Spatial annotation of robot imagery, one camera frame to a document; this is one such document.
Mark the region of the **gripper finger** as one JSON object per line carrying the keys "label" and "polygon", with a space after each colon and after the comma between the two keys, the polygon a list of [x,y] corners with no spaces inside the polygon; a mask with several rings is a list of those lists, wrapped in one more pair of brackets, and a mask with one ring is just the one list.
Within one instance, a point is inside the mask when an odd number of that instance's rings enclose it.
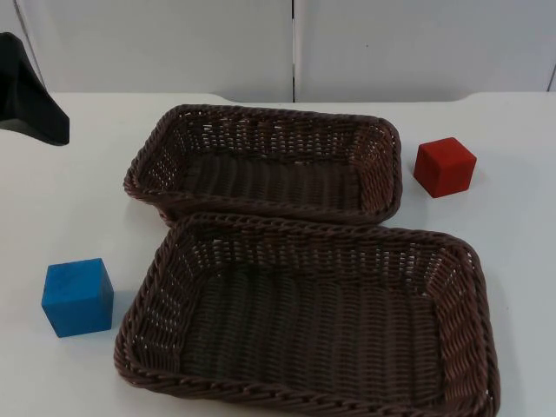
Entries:
{"label": "gripper finger", "polygon": [[54,146],[70,143],[70,119],[41,84],[23,42],[1,34],[1,128]]}

